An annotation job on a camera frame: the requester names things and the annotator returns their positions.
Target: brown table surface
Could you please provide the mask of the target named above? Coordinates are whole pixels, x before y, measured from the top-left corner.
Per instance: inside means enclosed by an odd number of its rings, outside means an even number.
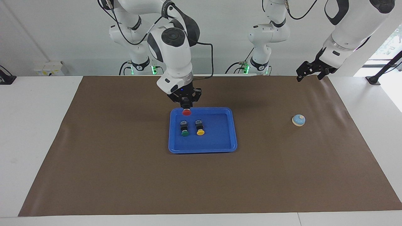
[[[153,77],[84,77],[19,216],[401,210],[328,78],[195,81],[238,149],[174,155]],[[303,127],[292,124],[305,115]]]

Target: green cap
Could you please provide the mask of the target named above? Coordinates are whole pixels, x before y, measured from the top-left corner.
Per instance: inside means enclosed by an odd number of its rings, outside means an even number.
[[[181,132],[181,135],[182,135],[183,137],[187,137],[188,135],[190,135],[190,133],[189,133],[187,130],[183,130],[183,131]]]

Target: yellow button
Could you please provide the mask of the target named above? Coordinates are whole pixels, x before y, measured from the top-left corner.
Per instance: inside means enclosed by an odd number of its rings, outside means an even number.
[[[199,135],[199,136],[202,136],[204,134],[205,134],[205,131],[202,129],[198,130],[198,132],[197,132],[197,135]]]

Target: blue tray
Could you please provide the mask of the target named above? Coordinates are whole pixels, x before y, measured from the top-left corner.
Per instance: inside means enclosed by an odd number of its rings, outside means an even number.
[[[194,107],[190,116],[182,108],[170,113],[169,150],[174,154],[233,152],[237,149],[233,113],[227,107]],[[197,135],[195,121],[202,120],[205,134]],[[186,120],[190,135],[183,137],[180,121]]]

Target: red button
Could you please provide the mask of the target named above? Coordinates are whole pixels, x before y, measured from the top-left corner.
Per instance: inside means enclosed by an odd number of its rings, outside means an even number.
[[[190,109],[184,109],[184,110],[183,110],[183,115],[184,115],[184,116],[190,116],[190,115],[191,115]]]

